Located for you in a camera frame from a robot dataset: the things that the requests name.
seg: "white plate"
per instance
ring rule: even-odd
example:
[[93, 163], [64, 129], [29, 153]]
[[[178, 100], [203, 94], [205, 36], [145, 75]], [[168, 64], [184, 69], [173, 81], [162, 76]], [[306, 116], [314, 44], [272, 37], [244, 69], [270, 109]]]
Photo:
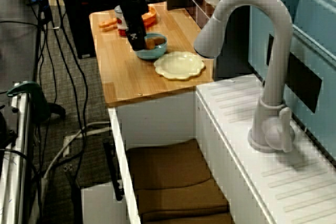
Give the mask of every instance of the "white plate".
[[199, 55], [191, 52], [170, 52], [155, 63], [155, 71], [167, 79], [185, 80], [201, 73], [205, 67]]

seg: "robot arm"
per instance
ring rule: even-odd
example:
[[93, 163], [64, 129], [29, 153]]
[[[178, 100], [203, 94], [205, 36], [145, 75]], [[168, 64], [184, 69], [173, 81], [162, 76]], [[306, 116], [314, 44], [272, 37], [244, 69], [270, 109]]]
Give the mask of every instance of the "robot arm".
[[126, 35], [134, 51], [146, 48], [144, 37], [146, 36], [142, 15], [147, 13], [146, 0], [118, 0], [126, 21]]

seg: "brown cushion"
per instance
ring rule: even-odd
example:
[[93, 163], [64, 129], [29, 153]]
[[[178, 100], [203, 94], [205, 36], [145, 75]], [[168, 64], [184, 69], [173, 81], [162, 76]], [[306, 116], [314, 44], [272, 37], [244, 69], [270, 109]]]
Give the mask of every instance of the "brown cushion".
[[145, 224], [234, 224], [229, 213], [219, 215], [207, 215], [181, 219], [150, 221]]
[[144, 222], [228, 212], [228, 202], [213, 178], [193, 186], [137, 190], [135, 194]]
[[212, 176], [197, 140], [127, 151], [134, 190], [196, 185]]

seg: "faucet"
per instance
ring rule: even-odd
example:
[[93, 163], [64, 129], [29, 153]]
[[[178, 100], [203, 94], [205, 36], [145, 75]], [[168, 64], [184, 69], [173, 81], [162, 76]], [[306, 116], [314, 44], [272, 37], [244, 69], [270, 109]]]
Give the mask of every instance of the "faucet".
[[290, 126], [292, 112], [283, 101], [283, 90], [293, 27], [290, 14], [282, 1], [220, 0], [212, 17], [196, 38], [194, 49], [205, 58], [218, 57], [231, 13], [245, 5], [261, 9], [272, 20], [275, 31], [265, 89], [257, 103], [248, 141], [260, 152], [290, 152], [295, 133]]

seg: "blue bin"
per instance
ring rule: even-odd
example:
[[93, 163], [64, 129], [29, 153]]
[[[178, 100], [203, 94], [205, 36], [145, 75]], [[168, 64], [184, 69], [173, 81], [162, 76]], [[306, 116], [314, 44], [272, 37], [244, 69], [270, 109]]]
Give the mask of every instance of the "blue bin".
[[[312, 110], [288, 86], [284, 99], [296, 117], [336, 159], [336, 1], [281, 0], [293, 21], [291, 53], [318, 78], [320, 92]], [[265, 79], [270, 38], [274, 36], [271, 20], [251, 7], [249, 63]]]

